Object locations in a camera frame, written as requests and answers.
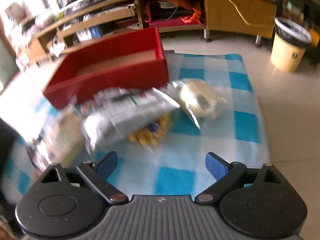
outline trash can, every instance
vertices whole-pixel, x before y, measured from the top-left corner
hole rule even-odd
[[[311,41],[310,33],[299,24],[285,18],[276,18],[271,63],[282,71],[294,72]]]

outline blue and white checkered cloth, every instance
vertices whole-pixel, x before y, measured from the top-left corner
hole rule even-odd
[[[191,195],[195,197],[215,182],[206,170],[204,158],[214,152],[228,162],[239,161],[260,168],[269,161],[260,109],[253,94],[242,58],[230,55],[166,54],[170,80],[202,79],[227,102],[218,120],[206,120],[199,130],[178,110],[171,115],[172,129],[153,151],[129,141],[89,156],[83,150],[74,164],[96,161],[105,153],[118,153],[118,167],[108,181],[129,196]],[[35,112],[56,115],[42,98]],[[24,141],[18,138],[2,176],[1,189],[9,202],[18,202],[33,180]]]

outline cabinet leg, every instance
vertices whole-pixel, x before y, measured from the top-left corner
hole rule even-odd
[[[257,35],[255,45],[257,47],[261,46],[261,36],[260,35]]]
[[[203,41],[204,42],[210,42],[210,30],[209,29],[204,29],[203,30]]]

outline red box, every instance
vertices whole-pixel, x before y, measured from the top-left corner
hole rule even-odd
[[[44,90],[56,109],[74,95],[77,104],[109,87],[147,90],[169,81],[161,38],[156,28],[118,35],[70,53]]]

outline tile floor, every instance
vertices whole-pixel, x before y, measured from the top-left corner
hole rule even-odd
[[[268,137],[272,162],[295,187],[308,206],[308,218],[301,236],[306,240],[320,239],[320,75],[303,60],[294,74],[281,73],[269,61],[270,51],[253,45],[254,37],[231,33],[212,33],[210,43],[201,41],[202,32],[181,32],[174,38],[164,38],[164,49],[176,53],[242,55],[253,89],[258,97]],[[41,68],[31,68],[16,77],[0,96],[0,105],[8,102],[12,93],[18,100],[35,105],[42,88],[57,64],[45,62]],[[23,87],[30,86],[31,93]],[[0,108],[0,116],[17,127],[25,120],[20,113]]]

